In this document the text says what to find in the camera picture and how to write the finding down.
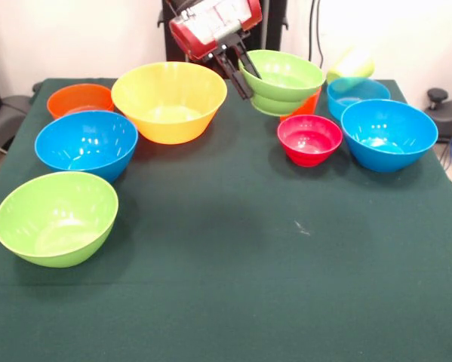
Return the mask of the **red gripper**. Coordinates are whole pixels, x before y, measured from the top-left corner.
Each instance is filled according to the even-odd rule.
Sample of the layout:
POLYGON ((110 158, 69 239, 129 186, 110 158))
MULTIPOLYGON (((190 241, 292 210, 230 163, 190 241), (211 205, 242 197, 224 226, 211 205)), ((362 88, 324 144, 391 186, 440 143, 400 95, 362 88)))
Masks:
MULTIPOLYGON (((259 1, 169 1, 175 17, 170 20, 171 34, 191 60, 211 54, 235 86, 243 100, 253 96, 242 73, 227 55, 224 41, 232 34, 247 32, 262 20, 259 1)), ((261 78, 243 43, 235 45, 244 69, 261 78)))

